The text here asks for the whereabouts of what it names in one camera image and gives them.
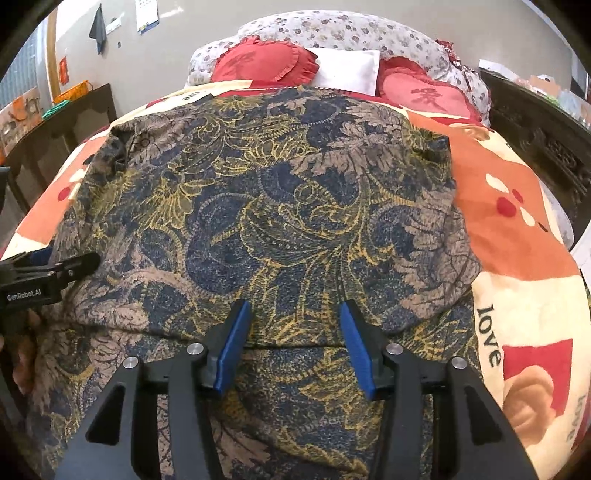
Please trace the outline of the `person's left hand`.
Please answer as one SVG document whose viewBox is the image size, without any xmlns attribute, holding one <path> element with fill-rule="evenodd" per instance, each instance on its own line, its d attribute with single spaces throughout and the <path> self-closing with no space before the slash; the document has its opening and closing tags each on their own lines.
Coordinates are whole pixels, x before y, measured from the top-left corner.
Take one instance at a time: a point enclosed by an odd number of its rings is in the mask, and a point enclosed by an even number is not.
<svg viewBox="0 0 591 480">
<path fill-rule="evenodd" d="M 1 336 L 1 350 L 6 349 L 12 360 L 11 378 L 23 396 L 31 393 L 34 386 L 37 336 L 43 320 L 34 310 L 17 312 L 16 320 L 24 320 L 25 326 L 8 338 Z"/>
</svg>

